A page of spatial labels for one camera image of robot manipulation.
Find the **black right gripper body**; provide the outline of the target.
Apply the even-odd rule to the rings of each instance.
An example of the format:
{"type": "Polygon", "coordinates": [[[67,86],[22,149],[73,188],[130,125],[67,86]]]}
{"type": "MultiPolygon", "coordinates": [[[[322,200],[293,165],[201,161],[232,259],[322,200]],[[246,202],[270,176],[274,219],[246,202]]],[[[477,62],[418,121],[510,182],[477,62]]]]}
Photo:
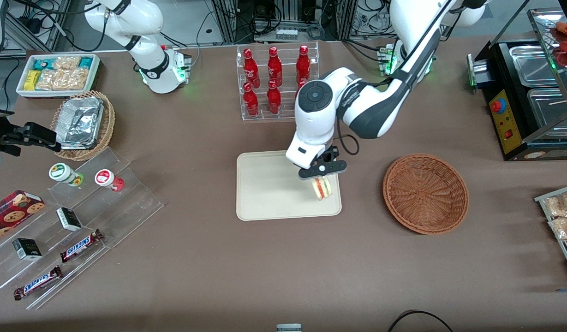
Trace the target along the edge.
{"type": "Polygon", "coordinates": [[[0,153],[19,157],[20,145],[30,146],[30,142],[28,138],[24,137],[24,128],[13,125],[9,121],[9,116],[14,113],[0,109],[0,153]]]}

